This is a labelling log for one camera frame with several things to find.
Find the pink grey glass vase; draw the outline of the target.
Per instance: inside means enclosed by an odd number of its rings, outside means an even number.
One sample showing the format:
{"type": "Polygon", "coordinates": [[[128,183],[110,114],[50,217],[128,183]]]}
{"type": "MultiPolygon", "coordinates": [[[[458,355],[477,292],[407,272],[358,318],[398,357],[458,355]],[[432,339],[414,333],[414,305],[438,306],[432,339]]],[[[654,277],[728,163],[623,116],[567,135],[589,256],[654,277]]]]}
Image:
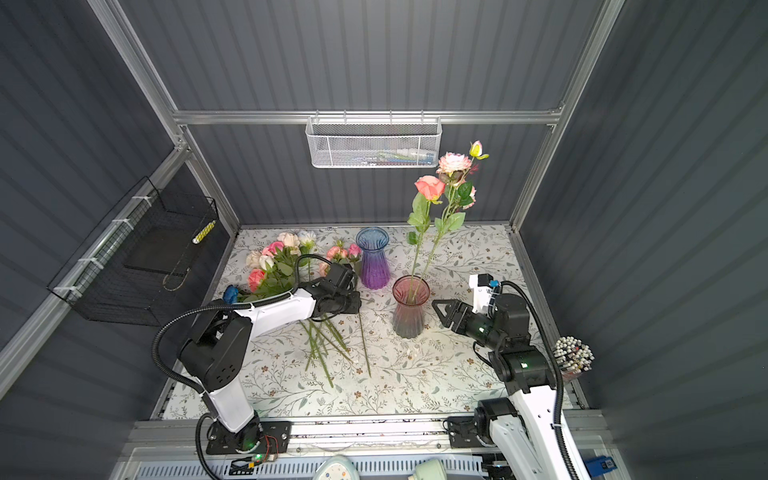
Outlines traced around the pink grey glass vase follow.
{"type": "Polygon", "coordinates": [[[418,337],[424,330],[424,308],[431,296],[428,283],[419,276],[405,275],[394,283],[392,295],[396,302],[394,332],[406,339],[418,337]]]}

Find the salmon pink rose stem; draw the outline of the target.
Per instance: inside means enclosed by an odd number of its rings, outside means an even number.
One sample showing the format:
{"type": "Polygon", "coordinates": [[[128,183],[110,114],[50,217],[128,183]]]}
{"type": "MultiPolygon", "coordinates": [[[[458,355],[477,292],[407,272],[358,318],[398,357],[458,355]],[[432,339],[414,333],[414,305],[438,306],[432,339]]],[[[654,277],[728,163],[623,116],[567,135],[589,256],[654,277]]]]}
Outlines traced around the salmon pink rose stem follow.
{"type": "Polygon", "coordinates": [[[407,223],[414,229],[408,234],[408,243],[415,247],[414,259],[410,268],[411,280],[408,283],[408,300],[415,298],[415,280],[417,263],[421,253],[422,244],[427,231],[430,228],[432,217],[431,207],[442,203],[446,184],[438,177],[425,175],[414,183],[417,194],[412,201],[412,211],[407,223]]]}

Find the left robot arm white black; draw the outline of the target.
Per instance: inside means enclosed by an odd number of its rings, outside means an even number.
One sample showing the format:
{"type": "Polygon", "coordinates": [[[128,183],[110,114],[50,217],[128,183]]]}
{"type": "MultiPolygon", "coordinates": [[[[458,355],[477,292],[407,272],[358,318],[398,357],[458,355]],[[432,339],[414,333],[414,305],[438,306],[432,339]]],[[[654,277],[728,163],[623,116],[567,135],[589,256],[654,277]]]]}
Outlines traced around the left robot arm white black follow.
{"type": "Polygon", "coordinates": [[[285,325],[360,310],[357,275],[330,264],[325,275],[252,303],[218,302],[195,315],[178,359],[213,418],[239,434],[257,424],[257,414],[238,379],[250,341],[285,325]]]}

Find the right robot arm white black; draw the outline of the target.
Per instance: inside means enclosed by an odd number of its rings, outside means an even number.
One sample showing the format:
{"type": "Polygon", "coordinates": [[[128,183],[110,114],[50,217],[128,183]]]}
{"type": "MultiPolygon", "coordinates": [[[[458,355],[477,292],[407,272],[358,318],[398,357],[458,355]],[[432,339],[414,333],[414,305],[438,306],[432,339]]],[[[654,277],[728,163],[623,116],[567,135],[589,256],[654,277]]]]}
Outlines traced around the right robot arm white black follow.
{"type": "Polygon", "coordinates": [[[540,322],[522,293],[493,294],[476,310],[461,300],[432,302],[441,324],[489,350],[486,365],[507,396],[481,400],[474,428],[479,441],[500,450],[514,479],[590,477],[563,413],[564,380],[549,347],[531,344],[528,321],[540,322]]]}

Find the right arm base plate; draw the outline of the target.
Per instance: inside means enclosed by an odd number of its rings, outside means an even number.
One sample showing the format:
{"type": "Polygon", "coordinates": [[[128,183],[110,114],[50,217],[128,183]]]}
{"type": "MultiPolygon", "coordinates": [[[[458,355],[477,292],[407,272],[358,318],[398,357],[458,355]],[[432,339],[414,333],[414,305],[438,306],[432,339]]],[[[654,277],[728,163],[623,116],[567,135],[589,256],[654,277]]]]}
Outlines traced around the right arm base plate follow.
{"type": "Polygon", "coordinates": [[[442,421],[442,428],[448,435],[450,446],[454,449],[495,447],[489,439],[482,438],[470,416],[449,416],[442,421]]]}

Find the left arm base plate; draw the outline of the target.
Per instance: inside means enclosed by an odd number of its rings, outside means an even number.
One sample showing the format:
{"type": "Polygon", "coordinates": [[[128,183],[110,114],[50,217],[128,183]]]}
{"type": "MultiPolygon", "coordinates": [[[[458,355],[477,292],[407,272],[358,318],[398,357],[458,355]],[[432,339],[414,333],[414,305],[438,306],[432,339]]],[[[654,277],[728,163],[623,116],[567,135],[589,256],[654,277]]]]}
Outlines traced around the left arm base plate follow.
{"type": "Polygon", "coordinates": [[[233,433],[218,421],[205,432],[208,455],[277,455],[285,453],[293,424],[289,421],[256,422],[252,420],[241,431],[233,433]]]}

